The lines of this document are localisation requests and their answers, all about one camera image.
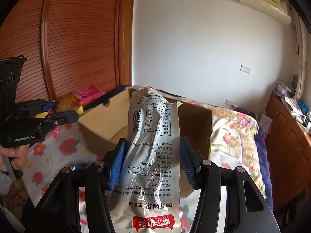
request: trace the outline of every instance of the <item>finger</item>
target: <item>finger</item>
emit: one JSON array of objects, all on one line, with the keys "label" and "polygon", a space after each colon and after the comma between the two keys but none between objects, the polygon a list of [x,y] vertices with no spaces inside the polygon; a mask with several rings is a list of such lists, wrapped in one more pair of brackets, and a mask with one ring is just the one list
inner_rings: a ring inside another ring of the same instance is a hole
[{"label": "finger", "polygon": [[2,172],[7,172],[7,167],[3,161],[2,155],[0,154],[0,170]]},{"label": "finger", "polygon": [[29,145],[26,144],[26,145],[21,145],[19,146],[18,148],[15,148],[15,155],[14,155],[14,158],[20,158],[20,157],[24,157],[25,155],[28,154],[28,148],[29,148]]},{"label": "finger", "polygon": [[23,170],[26,168],[27,165],[27,158],[22,157],[22,158],[15,158],[11,161],[11,166],[15,170]]},{"label": "finger", "polygon": [[8,157],[15,157],[15,149],[0,147],[0,154]]}]

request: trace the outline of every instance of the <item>barcode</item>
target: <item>barcode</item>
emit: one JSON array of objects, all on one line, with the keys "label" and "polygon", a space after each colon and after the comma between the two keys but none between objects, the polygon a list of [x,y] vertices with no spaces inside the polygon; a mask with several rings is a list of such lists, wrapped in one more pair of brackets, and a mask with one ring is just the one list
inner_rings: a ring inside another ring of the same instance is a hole
[{"label": "barcode", "polygon": [[141,110],[137,110],[133,113],[133,132],[138,131],[139,129],[140,111]]}]

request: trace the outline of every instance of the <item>cardboard box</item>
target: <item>cardboard box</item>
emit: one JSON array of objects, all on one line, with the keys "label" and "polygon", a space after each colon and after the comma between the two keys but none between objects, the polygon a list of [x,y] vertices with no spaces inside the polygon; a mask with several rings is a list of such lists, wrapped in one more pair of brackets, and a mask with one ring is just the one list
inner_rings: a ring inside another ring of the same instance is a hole
[{"label": "cardboard box", "polygon": [[[106,152],[114,150],[120,138],[127,138],[128,109],[134,91],[135,89],[126,89],[110,98],[108,106],[101,104],[79,118],[78,124],[86,145],[98,157],[104,157]],[[171,103],[177,101],[169,97],[165,99]],[[186,136],[192,148],[199,150],[203,158],[208,159],[213,130],[212,110],[183,103],[178,108],[178,118],[180,135]],[[184,183],[184,179],[184,173],[181,173],[181,183]],[[180,185],[183,197],[192,191],[187,184]]]},{"label": "cardboard box", "polygon": [[263,113],[260,113],[257,117],[257,121],[260,124],[260,126],[262,127],[265,134],[268,134],[271,123],[272,123],[272,119],[270,117],[267,117]]}]

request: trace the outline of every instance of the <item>bed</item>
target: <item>bed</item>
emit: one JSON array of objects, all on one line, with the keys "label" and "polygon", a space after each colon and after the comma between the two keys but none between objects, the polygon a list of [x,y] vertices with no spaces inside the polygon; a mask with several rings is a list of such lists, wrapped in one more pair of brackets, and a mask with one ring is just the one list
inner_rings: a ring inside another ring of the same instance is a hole
[{"label": "bed", "polygon": [[[106,104],[109,98],[123,91],[126,87],[120,86],[108,92],[103,97],[90,103],[85,110],[97,106],[100,103]],[[163,96],[176,98],[181,102],[187,102],[194,105],[209,108],[213,111],[213,132],[211,135],[211,156],[210,159],[220,167],[234,169],[236,166],[243,166],[257,187],[266,198],[266,201],[273,209],[272,204],[272,185],[269,174],[269,164],[266,156],[266,148],[263,141],[264,132],[257,124],[256,120],[250,116],[228,110],[220,107],[199,103],[197,101],[171,95],[167,92],[160,91]],[[21,208],[29,195],[30,200],[36,206],[45,190],[64,166],[73,166],[77,164],[85,164],[85,166],[93,163],[97,157],[90,153],[86,147],[86,143],[79,130],[77,123],[64,125],[59,133],[58,141],[55,141],[52,134],[46,137],[43,143],[37,143],[29,149],[28,166],[24,170],[23,184],[15,182],[13,190],[5,199],[9,201],[10,196],[19,197],[19,201],[10,204],[9,209],[13,213],[18,213],[20,218]],[[225,208],[226,208],[226,190],[222,189],[222,206],[220,208],[220,229],[224,225]],[[193,192],[187,198],[181,198],[180,210],[183,212],[181,218],[184,231],[189,230],[193,218],[190,218],[191,210],[196,209],[198,201],[198,192]],[[85,216],[83,195],[81,196],[81,225],[85,227],[87,232],[87,220]]]}]

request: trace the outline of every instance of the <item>snack package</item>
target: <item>snack package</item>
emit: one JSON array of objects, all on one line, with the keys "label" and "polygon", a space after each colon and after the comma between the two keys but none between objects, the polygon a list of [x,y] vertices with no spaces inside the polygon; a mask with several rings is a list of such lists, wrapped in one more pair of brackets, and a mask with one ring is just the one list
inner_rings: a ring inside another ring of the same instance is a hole
[{"label": "snack package", "polygon": [[118,233],[181,232],[178,104],[151,88],[132,94],[129,149],[108,203]]},{"label": "snack package", "polygon": [[[65,112],[65,111],[72,111],[75,110],[76,112],[83,113],[83,108],[81,104],[79,103],[82,98],[78,93],[75,92],[69,92],[64,97],[60,99],[58,102],[55,113]],[[53,136],[55,140],[58,140],[59,137],[59,131],[60,131],[60,125],[54,127]]]},{"label": "snack package", "polygon": [[76,91],[76,93],[78,93],[79,96],[81,97],[81,100],[79,101],[81,105],[88,104],[94,99],[97,99],[105,94],[105,92],[100,91],[98,88],[96,88],[93,85],[91,85],[87,89]]}]

